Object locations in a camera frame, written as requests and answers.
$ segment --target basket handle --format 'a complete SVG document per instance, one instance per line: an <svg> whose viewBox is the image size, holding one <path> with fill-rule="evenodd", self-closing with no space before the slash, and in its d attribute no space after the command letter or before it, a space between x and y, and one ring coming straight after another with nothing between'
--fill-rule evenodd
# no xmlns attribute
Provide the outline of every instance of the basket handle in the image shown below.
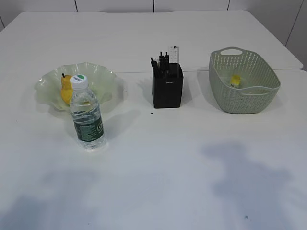
<svg viewBox="0 0 307 230"><path fill-rule="evenodd" d="M266 90L267 92L265 93L244 93L244 91L247 91L247 90L250 90L250 89L253 89L253 90ZM244 89L239 89L238 92L239 94L243 95L243 96L264 96L264 95L267 95L269 94L271 91L274 91L276 89L271 89L271 88L268 88L268 87L264 87L264 86L253 86L253 87L248 87L248 88L244 88Z"/></svg>
<svg viewBox="0 0 307 230"><path fill-rule="evenodd" d="M218 50L218 52L220 53L220 55L225 55L225 56L227 56L227 55L229 55L229 54L222 54L222 52L223 52L223 51L226 51L226 50L239 50L239 51L242 52L241 54L231 54L231 55L242 55L242 54L246 53L246 50L241 49L241 48L238 48L238 47L234 47L234 46L232 46L232 47L227 47L227 48L224 48L224 49L220 49L220 50Z"/></svg>

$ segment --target fruit bowl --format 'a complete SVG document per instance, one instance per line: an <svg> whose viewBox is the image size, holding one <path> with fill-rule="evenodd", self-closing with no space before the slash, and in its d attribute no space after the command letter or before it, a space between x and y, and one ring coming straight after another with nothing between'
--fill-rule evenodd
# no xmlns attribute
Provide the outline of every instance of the fruit bowl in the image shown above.
<svg viewBox="0 0 307 230"><path fill-rule="evenodd" d="M45 74L35 85L37 100L58 110L68 111L69 105L61 97L62 73L67 75L84 74L88 77L89 87L100 104L109 101L116 88L116 74L104 66L84 62L64 65Z"/></svg>

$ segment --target black pen holder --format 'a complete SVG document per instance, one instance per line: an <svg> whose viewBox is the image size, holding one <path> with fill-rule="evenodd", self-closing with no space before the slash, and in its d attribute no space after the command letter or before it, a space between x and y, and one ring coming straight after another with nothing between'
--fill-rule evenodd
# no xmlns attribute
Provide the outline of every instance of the black pen holder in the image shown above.
<svg viewBox="0 0 307 230"><path fill-rule="evenodd" d="M156 109L179 108L183 86L180 64L170 63L169 74L161 75L153 70L153 103Z"/></svg>

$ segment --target bottle cap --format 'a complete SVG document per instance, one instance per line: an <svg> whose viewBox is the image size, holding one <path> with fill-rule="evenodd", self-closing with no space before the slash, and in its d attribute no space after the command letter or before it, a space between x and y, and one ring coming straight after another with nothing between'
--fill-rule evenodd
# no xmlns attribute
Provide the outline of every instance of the bottle cap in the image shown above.
<svg viewBox="0 0 307 230"><path fill-rule="evenodd" d="M77 74L71 77L71 87L73 90L84 90L88 87L87 77L83 74Z"/></svg>

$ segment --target plastic basket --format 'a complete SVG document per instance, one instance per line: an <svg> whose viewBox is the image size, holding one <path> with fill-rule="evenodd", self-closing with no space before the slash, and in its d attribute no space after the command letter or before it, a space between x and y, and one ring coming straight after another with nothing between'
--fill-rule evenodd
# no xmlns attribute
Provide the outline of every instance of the plastic basket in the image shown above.
<svg viewBox="0 0 307 230"><path fill-rule="evenodd" d="M222 54L222 51L226 50L237 50L240 54ZM241 77L238 89L230 86L233 74ZM261 112L280 88L278 77L261 56L237 47L211 53L209 78L220 108L232 114Z"/></svg>

